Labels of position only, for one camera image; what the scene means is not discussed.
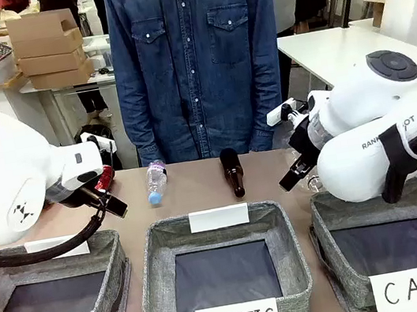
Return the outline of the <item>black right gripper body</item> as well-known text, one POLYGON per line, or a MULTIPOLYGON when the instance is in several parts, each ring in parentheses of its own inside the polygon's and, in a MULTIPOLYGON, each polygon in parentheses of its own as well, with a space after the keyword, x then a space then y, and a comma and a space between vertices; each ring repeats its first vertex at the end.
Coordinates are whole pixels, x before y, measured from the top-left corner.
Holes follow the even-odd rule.
POLYGON ((295 161, 296 166, 310 166, 317 164, 319 149, 313 144, 308 135, 308 118, 303 119, 294 129, 289 139, 289 145, 297 151, 299 157, 295 161))

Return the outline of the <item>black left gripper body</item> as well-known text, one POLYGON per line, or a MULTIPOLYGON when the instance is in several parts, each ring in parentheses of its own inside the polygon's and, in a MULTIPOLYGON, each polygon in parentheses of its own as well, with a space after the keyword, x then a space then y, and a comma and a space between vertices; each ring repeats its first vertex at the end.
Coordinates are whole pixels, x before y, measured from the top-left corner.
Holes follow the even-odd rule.
POLYGON ((92 179, 87 178, 81 186, 75 190, 65 188, 60 182, 54 183, 45 193, 45 202, 48 204, 60 204, 67 208, 79 208, 81 206, 98 205, 99 202, 92 192, 92 179))

